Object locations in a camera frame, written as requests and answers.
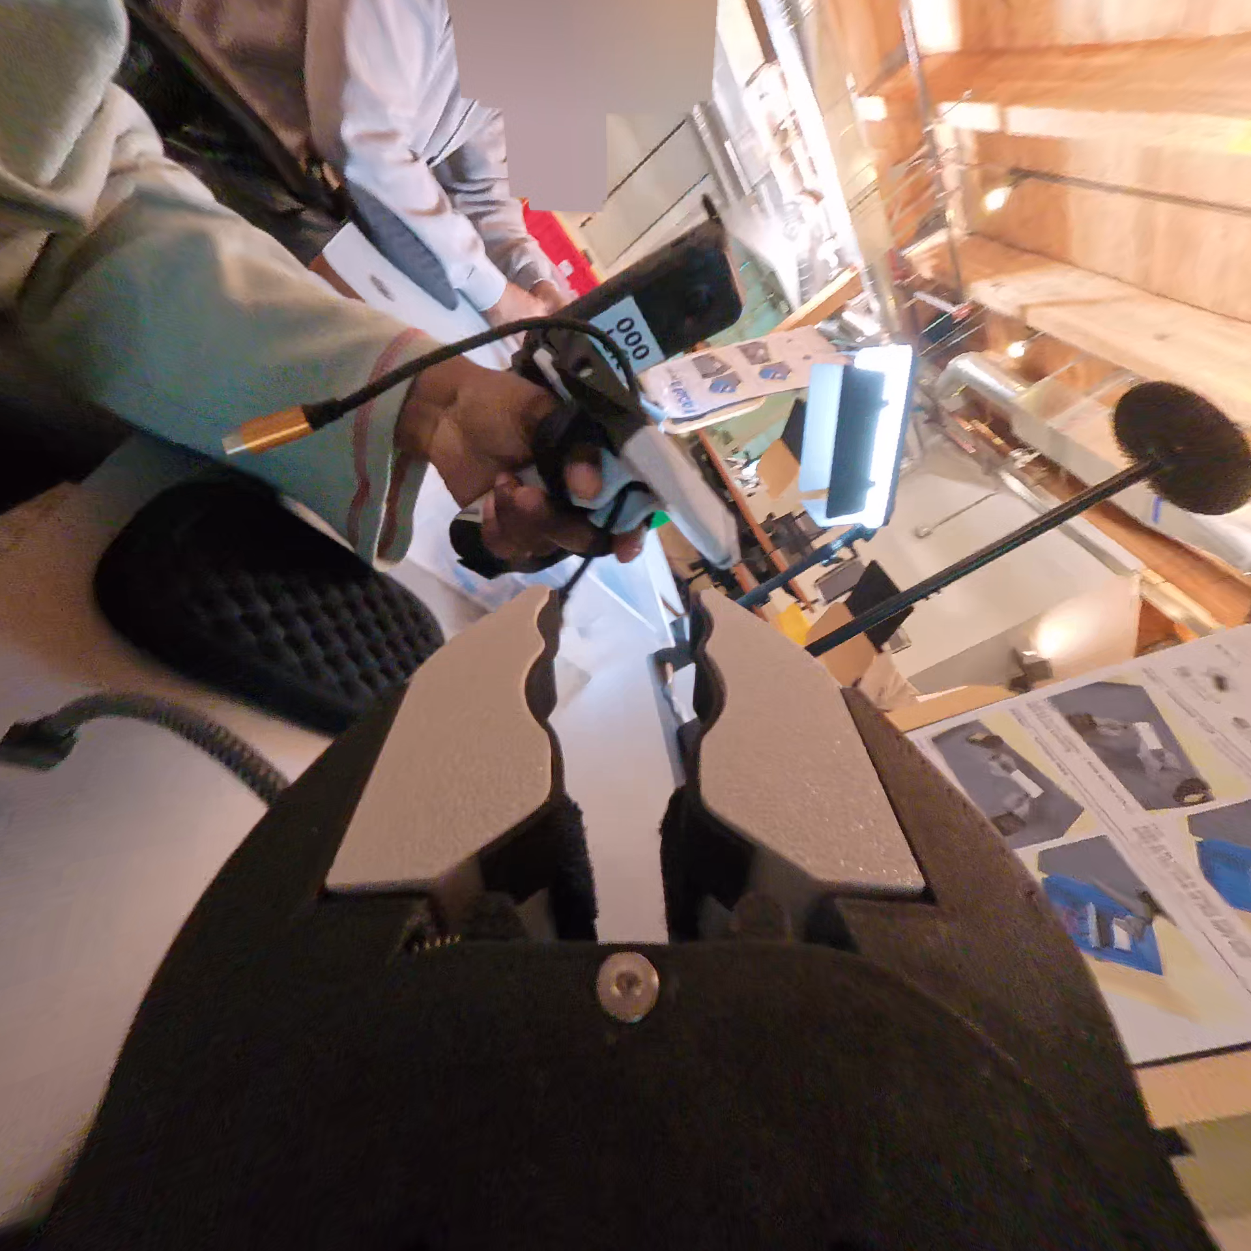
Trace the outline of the led light panel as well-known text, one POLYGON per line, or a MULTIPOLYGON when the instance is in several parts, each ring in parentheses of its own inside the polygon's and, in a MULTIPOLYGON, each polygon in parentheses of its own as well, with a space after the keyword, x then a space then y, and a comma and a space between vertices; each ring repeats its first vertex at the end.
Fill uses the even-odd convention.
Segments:
POLYGON ((894 509, 913 398, 915 351, 860 348, 810 366, 797 492, 822 526, 876 531, 894 509))

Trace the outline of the black mesh wrist rest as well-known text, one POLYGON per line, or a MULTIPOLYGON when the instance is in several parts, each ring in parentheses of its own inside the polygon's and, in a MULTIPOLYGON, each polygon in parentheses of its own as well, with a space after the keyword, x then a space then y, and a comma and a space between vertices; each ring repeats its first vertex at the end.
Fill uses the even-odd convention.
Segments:
POLYGON ((170 671, 331 738, 446 641, 422 598, 239 473, 145 503, 93 592, 112 629, 170 671))

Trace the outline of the person's grey hoodie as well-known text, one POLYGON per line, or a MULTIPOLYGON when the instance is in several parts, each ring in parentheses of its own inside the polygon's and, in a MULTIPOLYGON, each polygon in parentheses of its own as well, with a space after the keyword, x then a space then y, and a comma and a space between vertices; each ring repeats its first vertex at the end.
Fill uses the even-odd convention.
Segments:
POLYGON ((2 300, 20 299, 43 247, 85 233, 128 105, 118 1, 2 2, 2 300))

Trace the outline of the silver air duct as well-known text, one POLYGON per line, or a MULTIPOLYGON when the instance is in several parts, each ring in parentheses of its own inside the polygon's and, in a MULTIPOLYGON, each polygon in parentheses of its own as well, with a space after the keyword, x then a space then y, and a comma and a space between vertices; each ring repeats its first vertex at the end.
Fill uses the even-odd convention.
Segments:
MULTIPOLYGON (((1111 401, 1138 382, 1114 369, 1079 389, 1068 367, 1026 382, 992 352, 956 355, 934 388, 944 418, 998 456, 1007 486, 1041 510, 1126 465, 1111 401)), ((1248 623, 1248 509, 1193 515, 1140 482, 1089 507, 1068 529, 1092 552, 1143 568, 1146 601, 1183 637, 1248 623)))

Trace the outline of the person's left forearm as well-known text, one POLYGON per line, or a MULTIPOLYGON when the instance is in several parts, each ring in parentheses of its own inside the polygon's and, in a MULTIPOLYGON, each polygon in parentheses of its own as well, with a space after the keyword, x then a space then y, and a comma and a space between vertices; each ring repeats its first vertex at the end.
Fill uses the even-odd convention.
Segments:
POLYGON ((434 348, 221 205, 118 86, 94 102, 3 83, 3 319, 70 394, 224 462, 246 421, 434 348))

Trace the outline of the small printed instruction sheet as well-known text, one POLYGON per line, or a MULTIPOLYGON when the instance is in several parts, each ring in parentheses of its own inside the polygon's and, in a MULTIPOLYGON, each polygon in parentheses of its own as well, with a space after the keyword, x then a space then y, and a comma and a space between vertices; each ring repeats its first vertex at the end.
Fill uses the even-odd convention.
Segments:
POLYGON ((849 361, 818 327, 803 325, 675 355, 647 369, 639 385, 651 409, 678 428, 805 389, 816 366, 849 361))

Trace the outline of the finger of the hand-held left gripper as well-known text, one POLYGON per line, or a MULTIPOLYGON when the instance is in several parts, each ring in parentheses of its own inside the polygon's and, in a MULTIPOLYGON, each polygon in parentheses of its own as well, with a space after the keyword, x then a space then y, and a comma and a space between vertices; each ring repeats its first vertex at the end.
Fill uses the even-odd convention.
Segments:
POLYGON ((714 567, 740 561, 737 522, 676 439, 657 427, 635 431, 623 445, 627 471, 623 528, 635 529, 665 512, 714 567))

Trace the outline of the cardboard box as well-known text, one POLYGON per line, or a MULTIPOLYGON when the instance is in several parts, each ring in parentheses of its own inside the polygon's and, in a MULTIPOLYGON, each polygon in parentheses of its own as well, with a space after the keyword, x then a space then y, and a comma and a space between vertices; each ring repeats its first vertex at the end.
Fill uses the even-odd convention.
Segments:
MULTIPOLYGON (((810 625, 806 646, 818 643, 852 619, 854 614, 845 602, 828 604, 810 625)), ((898 669, 892 655, 876 647, 867 634, 858 634, 821 653, 818 661, 840 684, 860 689, 882 711, 895 711, 919 699, 919 690, 898 669)))

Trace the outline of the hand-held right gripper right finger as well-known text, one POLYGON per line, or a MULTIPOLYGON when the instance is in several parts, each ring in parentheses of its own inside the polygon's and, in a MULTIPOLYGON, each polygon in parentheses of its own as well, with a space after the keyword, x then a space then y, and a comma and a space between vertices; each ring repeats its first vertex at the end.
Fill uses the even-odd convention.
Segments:
POLYGON ((693 665, 679 936, 724 935, 745 896, 794 935, 828 899, 925 900, 849 692, 825 666, 715 591, 693 604, 693 665))

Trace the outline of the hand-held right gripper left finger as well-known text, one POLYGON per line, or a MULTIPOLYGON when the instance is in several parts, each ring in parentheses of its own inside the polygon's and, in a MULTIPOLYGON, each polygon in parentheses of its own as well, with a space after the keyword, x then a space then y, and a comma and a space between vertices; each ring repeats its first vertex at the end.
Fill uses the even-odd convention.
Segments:
POLYGON ((550 726, 559 594, 530 586, 413 675, 325 890, 408 896, 437 932, 508 896, 541 936, 569 930, 569 796, 550 726))

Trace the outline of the black foam microphone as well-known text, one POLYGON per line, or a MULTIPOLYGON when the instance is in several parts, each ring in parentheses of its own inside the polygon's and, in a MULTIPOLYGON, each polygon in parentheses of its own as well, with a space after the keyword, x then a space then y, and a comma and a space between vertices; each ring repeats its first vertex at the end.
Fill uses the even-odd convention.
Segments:
POLYGON ((1248 503, 1247 433, 1189 387, 1166 381, 1131 387, 1114 407, 1113 430, 1132 462, 1152 462, 1147 479, 1169 504, 1224 516, 1248 503))

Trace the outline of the person's left hand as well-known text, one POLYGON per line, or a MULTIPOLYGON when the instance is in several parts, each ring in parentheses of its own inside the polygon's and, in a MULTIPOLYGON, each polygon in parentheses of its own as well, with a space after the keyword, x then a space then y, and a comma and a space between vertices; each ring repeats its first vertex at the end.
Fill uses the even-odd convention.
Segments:
POLYGON ((396 454, 432 467, 459 506, 481 500, 483 541, 513 568, 556 552, 586 555, 596 543, 586 510, 522 479, 556 407, 541 385, 453 358, 417 375, 396 419, 396 454))

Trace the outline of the silver laptop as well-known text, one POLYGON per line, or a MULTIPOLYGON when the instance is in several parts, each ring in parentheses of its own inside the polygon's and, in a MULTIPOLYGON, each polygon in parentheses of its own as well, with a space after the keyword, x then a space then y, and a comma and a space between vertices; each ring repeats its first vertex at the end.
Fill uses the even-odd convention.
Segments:
POLYGON ((465 299, 449 308, 417 287, 353 223, 344 223, 329 238, 313 267, 371 308, 440 342, 465 339, 489 328, 480 312, 465 299))

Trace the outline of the black chair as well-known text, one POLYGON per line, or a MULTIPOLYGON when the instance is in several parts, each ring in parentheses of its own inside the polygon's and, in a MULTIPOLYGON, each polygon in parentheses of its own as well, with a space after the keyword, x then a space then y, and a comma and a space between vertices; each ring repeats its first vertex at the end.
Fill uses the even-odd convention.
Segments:
POLYGON ((306 2, 125 2, 116 80, 169 154, 228 208, 313 261, 344 220, 304 102, 306 2))

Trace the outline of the blue metal stand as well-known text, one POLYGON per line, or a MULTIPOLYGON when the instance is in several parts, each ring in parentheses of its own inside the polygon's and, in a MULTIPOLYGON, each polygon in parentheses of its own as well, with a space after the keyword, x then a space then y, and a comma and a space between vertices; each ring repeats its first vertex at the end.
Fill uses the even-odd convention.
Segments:
POLYGON ((772 579, 748 589, 736 598, 736 602, 745 608, 754 610, 767 602, 773 591, 788 586, 794 579, 815 565, 830 564, 840 552, 855 547, 860 541, 869 541, 876 537, 877 529, 861 524, 851 525, 842 534, 830 541, 815 544, 810 552, 784 567, 772 579))

